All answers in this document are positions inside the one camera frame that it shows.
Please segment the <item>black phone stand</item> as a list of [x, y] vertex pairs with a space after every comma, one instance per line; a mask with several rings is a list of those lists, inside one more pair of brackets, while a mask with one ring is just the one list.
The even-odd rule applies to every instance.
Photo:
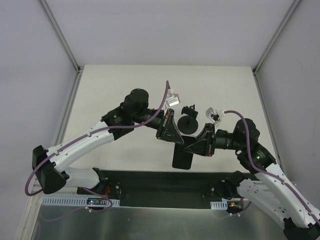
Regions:
[[184, 106], [181, 110], [182, 116], [177, 122], [177, 127], [179, 131], [184, 135], [194, 134], [199, 127], [197, 116], [198, 112], [196, 111], [196, 106]]

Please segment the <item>black smartphone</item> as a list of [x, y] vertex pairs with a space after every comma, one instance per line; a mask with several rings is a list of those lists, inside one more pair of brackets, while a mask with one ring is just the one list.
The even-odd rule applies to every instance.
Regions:
[[174, 144], [172, 167], [174, 169], [190, 170], [193, 161], [193, 154], [186, 152], [185, 148], [193, 144], [196, 141], [196, 137], [193, 135], [183, 135], [182, 139], [184, 141], [183, 144]]

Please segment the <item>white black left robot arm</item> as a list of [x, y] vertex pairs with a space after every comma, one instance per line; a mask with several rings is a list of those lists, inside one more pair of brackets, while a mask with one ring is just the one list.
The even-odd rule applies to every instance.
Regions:
[[37, 146], [32, 151], [32, 174], [40, 184], [40, 191], [49, 195], [64, 187], [76, 187], [80, 194], [107, 196], [108, 178], [99, 168], [73, 168], [71, 164], [96, 148], [116, 141], [142, 126], [155, 129], [159, 140], [183, 144], [171, 108], [179, 102], [178, 94], [166, 87], [159, 108], [149, 109], [148, 92], [136, 88], [118, 107], [80, 135], [48, 149], [42, 145]]

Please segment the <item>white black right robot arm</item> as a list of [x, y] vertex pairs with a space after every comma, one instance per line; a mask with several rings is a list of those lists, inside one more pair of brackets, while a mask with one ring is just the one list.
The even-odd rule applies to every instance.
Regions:
[[160, 139], [175, 143], [172, 166], [188, 170], [194, 155], [211, 157], [215, 150], [233, 150], [240, 164], [272, 193], [260, 190], [240, 171], [225, 180], [227, 197], [241, 196], [260, 207], [282, 228], [288, 240], [316, 240], [320, 236], [320, 211], [298, 191], [272, 154], [258, 138], [249, 118], [241, 117], [233, 132], [216, 129], [219, 119], [205, 124], [198, 136], [180, 130], [173, 120], [164, 123]]

